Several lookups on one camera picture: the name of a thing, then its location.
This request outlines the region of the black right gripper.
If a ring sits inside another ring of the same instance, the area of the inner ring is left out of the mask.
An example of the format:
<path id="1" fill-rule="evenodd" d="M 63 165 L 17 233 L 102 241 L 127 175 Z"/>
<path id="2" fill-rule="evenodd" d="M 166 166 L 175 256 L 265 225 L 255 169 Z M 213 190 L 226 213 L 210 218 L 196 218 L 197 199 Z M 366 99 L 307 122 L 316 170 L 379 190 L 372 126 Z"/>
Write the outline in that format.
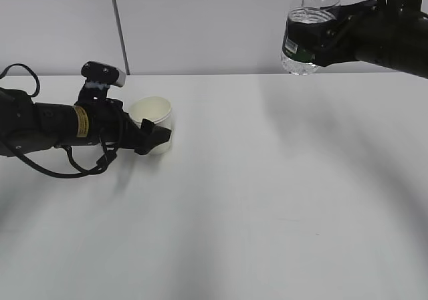
<path id="1" fill-rule="evenodd" d="M 362 61 L 385 68 L 427 67 L 427 14 L 401 12 L 365 0 L 329 9 L 337 22 L 287 22 L 283 53 L 326 67 Z"/>

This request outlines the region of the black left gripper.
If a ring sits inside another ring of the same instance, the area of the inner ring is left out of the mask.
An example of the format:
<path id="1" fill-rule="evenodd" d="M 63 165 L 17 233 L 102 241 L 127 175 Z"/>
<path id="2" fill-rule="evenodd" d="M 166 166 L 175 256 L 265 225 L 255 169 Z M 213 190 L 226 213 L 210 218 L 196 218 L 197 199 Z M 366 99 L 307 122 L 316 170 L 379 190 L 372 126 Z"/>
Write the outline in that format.
<path id="1" fill-rule="evenodd" d="M 120 100 L 79 99 L 75 103 L 76 146 L 104 145 L 111 149 L 133 150 L 140 155 L 160 155 L 171 146 L 170 128 L 155 127 L 145 118 L 138 127 L 123 110 Z"/>

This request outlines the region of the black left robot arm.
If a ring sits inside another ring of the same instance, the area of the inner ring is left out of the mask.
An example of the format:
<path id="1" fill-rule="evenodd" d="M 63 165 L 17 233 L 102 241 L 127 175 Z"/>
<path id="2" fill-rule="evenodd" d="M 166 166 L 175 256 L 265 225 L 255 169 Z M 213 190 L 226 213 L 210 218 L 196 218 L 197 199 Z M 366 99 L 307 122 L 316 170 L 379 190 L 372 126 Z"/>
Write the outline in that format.
<path id="1" fill-rule="evenodd" d="M 73 106 L 35 103 L 23 90 L 1 90 L 1 155 L 12 156 L 60 146 L 95 146 L 146 155 L 167 143 L 171 130 L 143 119 L 134 123 L 120 100 L 106 89 L 82 88 Z"/>

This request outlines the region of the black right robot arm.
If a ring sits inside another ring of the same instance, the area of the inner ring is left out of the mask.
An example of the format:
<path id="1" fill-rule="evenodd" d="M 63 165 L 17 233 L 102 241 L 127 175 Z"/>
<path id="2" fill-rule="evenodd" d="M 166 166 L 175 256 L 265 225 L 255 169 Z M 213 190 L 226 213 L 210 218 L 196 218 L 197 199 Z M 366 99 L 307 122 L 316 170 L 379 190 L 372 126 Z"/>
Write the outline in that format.
<path id="1" fill-rule="evenodd" d="M 404 10 L 390 16 L 375 0 L 288 13 L 284 69 L 308 75 L 320 67 L 362 61 L 427 77 L 427 18 Z"/>

